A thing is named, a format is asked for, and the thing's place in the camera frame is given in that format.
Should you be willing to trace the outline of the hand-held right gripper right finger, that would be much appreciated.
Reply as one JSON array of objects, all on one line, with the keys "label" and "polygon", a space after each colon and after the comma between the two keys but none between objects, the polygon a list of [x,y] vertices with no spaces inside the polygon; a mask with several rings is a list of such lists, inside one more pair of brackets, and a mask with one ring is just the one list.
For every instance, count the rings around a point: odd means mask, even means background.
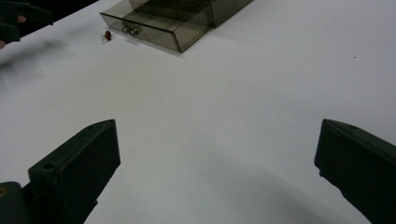
[{"label": "hand-held right gripper right finger", "polygon": [[396,146],[325,119],[314,164],[372,224],[396,224]]}]

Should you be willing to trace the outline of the smoky transparent plastic drawer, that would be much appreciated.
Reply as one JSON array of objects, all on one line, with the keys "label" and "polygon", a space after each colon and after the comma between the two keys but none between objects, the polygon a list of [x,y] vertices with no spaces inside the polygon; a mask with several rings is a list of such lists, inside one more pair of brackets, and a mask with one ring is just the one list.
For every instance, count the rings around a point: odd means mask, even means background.
[{"label": "smoky transparent plastic drawer", "polygon": [[101,16],[114,31],[184,52],[211,29],[210,10],[208,0],[121,0]]}]

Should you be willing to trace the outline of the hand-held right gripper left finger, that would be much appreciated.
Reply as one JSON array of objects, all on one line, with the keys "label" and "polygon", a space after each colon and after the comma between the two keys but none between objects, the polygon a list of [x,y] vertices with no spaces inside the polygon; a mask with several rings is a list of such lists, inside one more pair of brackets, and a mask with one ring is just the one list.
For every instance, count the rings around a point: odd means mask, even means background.
[{"label": "hand-held right gripper left finger", "polygon": [[28,170],[35,224],[83,224],[120,166],[116,121],[94,123]]}]

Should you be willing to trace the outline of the smoky transparent drawer case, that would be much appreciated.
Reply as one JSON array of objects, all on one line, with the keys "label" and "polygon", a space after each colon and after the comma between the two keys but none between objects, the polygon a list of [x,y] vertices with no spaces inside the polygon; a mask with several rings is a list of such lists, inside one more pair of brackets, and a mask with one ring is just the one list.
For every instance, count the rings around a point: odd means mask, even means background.
[{"label": "smoky transparent drawer case", "polygon": [[135,12],[189,21],[204,14],[210,27],[218,27],[253,0],[129,0]]}]

